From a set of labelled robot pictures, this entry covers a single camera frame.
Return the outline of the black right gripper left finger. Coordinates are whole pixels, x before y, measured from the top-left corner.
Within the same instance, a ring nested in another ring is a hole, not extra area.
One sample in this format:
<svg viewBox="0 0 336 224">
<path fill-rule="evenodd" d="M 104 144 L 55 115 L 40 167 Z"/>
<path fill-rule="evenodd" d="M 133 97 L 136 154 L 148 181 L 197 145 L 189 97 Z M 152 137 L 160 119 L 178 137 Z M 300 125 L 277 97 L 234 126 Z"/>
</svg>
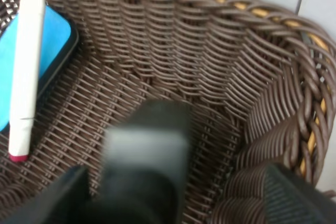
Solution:
<svg viewBox="0 0 336 224">
<path fill-rule="evenodd" d="M 1 223 L 72 223 L 89 199 L 88 169 L 74 166 Z"/>
</svg>

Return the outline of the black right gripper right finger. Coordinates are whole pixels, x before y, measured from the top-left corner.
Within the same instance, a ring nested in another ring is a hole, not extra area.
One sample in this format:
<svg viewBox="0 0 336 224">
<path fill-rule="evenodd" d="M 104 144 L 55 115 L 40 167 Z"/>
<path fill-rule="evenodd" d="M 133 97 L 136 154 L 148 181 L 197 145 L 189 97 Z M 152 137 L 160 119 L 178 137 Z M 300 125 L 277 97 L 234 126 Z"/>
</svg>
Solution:
<svg viewBox="0 0 336 224">
<path fill-rule="evenodd" d="M 335 201 L 280 164 L 266 168 L 264 207 L 268 223 L 335 223 Z"/>
</svg>

